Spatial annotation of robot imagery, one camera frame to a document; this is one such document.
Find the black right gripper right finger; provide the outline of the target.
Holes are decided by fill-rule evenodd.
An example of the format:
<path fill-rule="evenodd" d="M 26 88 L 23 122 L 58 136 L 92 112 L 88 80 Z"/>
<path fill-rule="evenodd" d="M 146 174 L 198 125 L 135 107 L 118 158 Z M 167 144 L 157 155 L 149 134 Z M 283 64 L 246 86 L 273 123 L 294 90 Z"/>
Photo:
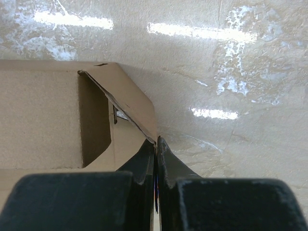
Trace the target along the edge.
<path fill-rule="evenodd" d="M 277 179 L 202 178 L 157 141 L 157 190 L 163 231 L 305 231 L 302 210 Z"/>

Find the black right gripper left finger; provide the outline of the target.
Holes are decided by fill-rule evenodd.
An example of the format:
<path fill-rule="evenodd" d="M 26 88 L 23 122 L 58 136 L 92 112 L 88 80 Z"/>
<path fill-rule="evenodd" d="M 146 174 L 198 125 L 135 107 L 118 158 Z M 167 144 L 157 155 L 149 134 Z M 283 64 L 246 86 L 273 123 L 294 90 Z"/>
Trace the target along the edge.
<path fill-rule="evenodd" d="M 145 141 L 114 172 L 30 174 L 0 214 L 3 231 L 151 231 L 154 145 Z"/>

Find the brown cardboard box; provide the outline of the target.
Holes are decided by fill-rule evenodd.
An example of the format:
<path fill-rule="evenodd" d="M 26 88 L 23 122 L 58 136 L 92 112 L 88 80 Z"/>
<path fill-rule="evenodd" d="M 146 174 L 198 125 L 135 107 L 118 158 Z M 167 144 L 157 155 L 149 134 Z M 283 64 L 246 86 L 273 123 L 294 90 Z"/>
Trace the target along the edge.
<path fill-rule="evenodd" d="M 115 171 L 144 141 L 154 105 L 119 64 L 1 60 L 2 205 L 25 175 Z"/>

